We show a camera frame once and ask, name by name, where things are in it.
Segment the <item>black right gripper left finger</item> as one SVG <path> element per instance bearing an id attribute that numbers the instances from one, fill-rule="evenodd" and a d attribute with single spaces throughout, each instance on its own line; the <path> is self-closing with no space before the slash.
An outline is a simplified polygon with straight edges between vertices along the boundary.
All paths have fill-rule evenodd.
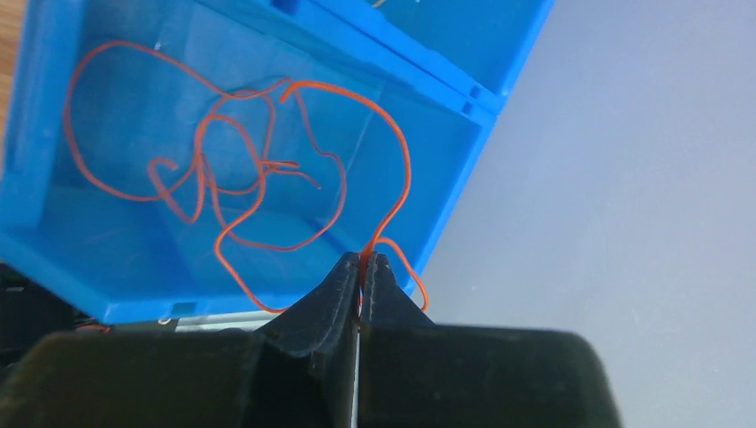
<path id="1" fill-rule="evenodd" d="M 358 257 L 253 331 L 51 333 L 1 386 L 4 427 L 347 427 Z"/>

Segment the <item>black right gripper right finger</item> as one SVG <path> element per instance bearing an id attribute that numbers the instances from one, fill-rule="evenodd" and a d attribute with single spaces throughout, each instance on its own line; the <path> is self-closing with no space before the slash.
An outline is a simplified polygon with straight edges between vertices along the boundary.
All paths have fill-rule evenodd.
<path id="1" fill-rule="evenodd" d="M 442 325 L 401 290 L 386 256 L 366 263 L 361 427 L 618 427 L 604 366 L 565 331 Z"/>

